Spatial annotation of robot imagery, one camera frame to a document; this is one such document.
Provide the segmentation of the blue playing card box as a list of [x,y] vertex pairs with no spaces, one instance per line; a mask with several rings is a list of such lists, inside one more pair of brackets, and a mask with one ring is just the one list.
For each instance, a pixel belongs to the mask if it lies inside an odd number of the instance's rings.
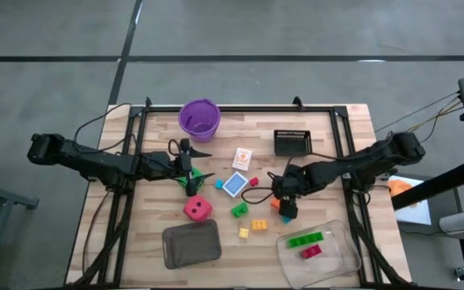
[[239,172],[235,172],[222,186],[222,189],[231,197],[238,194],[248,185],[249,180]]

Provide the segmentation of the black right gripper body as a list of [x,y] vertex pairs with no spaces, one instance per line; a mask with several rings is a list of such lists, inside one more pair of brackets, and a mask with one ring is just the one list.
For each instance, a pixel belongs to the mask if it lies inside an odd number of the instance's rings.
[[303,193],[303,173],[300,167],[289,167],[282,176],[273,176],[271,190],[276,199],[295,197]]

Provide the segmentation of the clear plastic bin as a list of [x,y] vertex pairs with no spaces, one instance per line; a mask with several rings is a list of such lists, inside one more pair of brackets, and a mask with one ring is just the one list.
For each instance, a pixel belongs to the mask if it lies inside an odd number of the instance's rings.
[[[322,232],[324,239],[305,246],[288,247],[290,238],[315,232]],[[300,253],[315,244],[322,252],[310,259],[302,259]],[[361,258],[350,232],[339,220],[282,235],[276,240],[276,248],[284,277],[296,289],[356,272],[361,267]]]

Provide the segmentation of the red two-stud toy block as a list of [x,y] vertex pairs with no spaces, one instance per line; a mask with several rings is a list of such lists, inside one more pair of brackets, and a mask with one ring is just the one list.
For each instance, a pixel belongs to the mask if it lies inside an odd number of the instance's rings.
[[322,252],[320,246],[318,244],[309,246],[305,248],[301,253],[300,257],[302,259],[310,259],[316,255],[319,255]]

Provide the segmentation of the black diagonal beam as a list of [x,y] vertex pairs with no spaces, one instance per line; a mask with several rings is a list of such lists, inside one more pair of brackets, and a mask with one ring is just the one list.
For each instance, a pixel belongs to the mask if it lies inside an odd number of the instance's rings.
[[411,204],[427,200],[437,194],[464,184],[464,164],[457,166],[430,180],[412,187],[391,199],[393,209],[399,210]]

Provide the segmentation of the white orange-print card box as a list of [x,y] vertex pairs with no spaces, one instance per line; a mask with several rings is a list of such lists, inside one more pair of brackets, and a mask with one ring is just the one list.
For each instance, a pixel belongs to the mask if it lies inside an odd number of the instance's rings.
[[238,170],[247,171],[252,155],[253,151],[238,147],[235,152],[232,167]]

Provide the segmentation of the green foam die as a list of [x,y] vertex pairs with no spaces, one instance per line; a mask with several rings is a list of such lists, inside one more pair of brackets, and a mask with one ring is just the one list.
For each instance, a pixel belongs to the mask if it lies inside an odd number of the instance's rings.
[[[201,171],[198,168],[193,168],[192,170],[192,178],[198,178],[199,176],[202,176]],[[186,188],[187,184],[187,178],[186,177],[177,177],[177,182],[182,188]],[[200,187],[203,185],[203,181],[200,181],[197,184],[197,190],[200,189]]]

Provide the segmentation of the long green toy block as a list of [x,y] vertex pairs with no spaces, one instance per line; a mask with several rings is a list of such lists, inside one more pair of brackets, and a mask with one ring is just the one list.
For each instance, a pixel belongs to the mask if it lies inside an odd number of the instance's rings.
[[288,247],[293,248],[293,247],[305,246],[305,245],[309,245],[315,242],[320,242],[323,239],[324,239],[324,236],[322,232],[305,234],[305,235],[297,236],[294,238],[290,238],[288,240]]

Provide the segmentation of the black metal table frame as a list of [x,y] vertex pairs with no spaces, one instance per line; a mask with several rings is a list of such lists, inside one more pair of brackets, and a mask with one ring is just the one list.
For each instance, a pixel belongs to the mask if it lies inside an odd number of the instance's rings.
[[[239,197],[229,197],[214,188],[217,178],[228,178],[237,147],[253,151],[248,178],[257,176],[260,185],[269,186],[267,171],[280,172],[288,157],[274,153],[273,130],[309,130],[313,151],[336,155],[349,150],[360,151],[375,142],[375,131],[366,104],[349,105],[220,105],[222,118],[217,132],[208,143],[194,147],[213,154],[212,157],[194,159],[193,164],[205,174],[215,172],[198,192],[213,205],[211,218],[217,223],[222,256],[220,259],[168,270],[164,266],[161,232],[171,226],[189,223],[182,213],[185,193],[172,180],[138,181],[131,206],[131,220],[126,238],[121,278],[117,279],[115,262],[119,240],[111,251],[105,281],[99,283],[99,272],[89,285],[71,285],[82,276],[82,250],[86,235],[98,204],[106,195],[101,183],[90,183],[72,258],[66,274],[68,290],[101,290],[118,288],[227,288],[274,289],[290,288],[278,260],[276,240],[290,234],[339,220],[349,231],[345,193],[337,179],[328,188],[299,200],[298,218],[284,224],[270,201],[248,205],[245,217],[234,218],[230,210],[241,203]],[[167,149],[171,138],[187,137],[177,119],[181,106],[151,106],[144,129],[143,151]],[[404,280],[411,281],[408,262],[398,230],[392,201],[387,188],[375,187],[366,205],[373,230],[374,243],[384,258]],[[238,237],[239,225],[250,225],[251,219],[267,219],[268,229],[250,232],[249,238]]]

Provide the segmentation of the grey roll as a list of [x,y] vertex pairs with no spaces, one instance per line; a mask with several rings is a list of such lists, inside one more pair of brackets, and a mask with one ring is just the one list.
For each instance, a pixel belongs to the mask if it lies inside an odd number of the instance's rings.
[[438,225],[446,234],[464,233],[464,212],[442,217]]

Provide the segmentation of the red foam die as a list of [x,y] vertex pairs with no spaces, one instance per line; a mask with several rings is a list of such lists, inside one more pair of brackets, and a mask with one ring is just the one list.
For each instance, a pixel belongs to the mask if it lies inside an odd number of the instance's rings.
[[199,195],[190,197],[183,208],[184,214],[195,222],[203,222],[209,217],[212,211],[213,206],[204,197]]

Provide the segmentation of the black mesh basket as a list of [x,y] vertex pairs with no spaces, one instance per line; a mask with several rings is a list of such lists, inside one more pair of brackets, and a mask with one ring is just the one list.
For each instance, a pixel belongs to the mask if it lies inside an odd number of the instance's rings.
[[305,156],[313,152],[309,130],[274,130],[274,148],[277,156]]

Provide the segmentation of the grey translucent plastic bin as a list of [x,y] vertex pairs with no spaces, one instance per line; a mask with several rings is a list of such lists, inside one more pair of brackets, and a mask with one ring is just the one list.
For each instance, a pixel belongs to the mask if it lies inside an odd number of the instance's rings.
[[162,233],[164,265],[173,270],[217,260],[222,255],[218,225],[213,219],[173,226]]

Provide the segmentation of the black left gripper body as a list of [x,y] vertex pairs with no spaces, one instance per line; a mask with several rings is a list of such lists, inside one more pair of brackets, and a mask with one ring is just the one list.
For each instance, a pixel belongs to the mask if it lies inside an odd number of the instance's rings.
[[180,153],[174,155],[175,159],[166,151],[153,151],[150,153],[150,169],[159,175],[159,179],[177,180],[177,177],[192,175],[192,172],[182,172],[179,167]]

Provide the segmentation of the white board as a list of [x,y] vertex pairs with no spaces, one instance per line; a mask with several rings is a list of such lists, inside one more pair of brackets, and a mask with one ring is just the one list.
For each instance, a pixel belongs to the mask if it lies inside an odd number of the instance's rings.
[[[389,180],[406,181],[409,184],[412,184],[413,187],[423,183],[423,180],[417,180],[402,176],[391,176]],[[432,225],[431,216],[429,212],[429,203],[427,200],[420,201],[416,204],[395,210],[395,216],[398,222],[408,222],[427,226]]]

